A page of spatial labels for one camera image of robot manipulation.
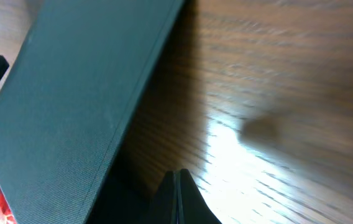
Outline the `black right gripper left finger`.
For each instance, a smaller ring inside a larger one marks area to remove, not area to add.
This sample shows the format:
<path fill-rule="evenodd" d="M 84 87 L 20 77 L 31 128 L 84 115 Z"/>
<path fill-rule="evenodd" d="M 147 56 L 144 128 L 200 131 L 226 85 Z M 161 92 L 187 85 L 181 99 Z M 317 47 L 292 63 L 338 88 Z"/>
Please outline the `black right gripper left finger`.
<path fill-rule="evenodd" d="M 140 219 L 141 224 L 177 223 L 177 183 L 175 173 L 165 173 L 147 212 Z"/>

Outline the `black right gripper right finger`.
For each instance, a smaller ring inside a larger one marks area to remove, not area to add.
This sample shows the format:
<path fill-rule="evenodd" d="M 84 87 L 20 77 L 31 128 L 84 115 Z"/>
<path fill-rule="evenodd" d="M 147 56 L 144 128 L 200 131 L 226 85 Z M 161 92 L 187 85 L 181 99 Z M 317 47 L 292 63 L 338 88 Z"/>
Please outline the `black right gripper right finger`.
<path fill-rule="evenodd" d="M 188 169 L 176 173 L 178 222 L 181 224 L 221 224 L 207 206 Z"/>

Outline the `dark green gift box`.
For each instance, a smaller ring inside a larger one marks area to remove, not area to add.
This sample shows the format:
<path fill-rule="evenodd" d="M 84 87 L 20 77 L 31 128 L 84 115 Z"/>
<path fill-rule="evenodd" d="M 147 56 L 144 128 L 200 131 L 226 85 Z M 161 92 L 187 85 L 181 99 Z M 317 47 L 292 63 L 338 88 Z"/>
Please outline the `dark green gift box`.
<path fill-rule="evenodd" d="M 84 223 L 183 2 L 44 2 L 0 91 L 18 223 Z"/>

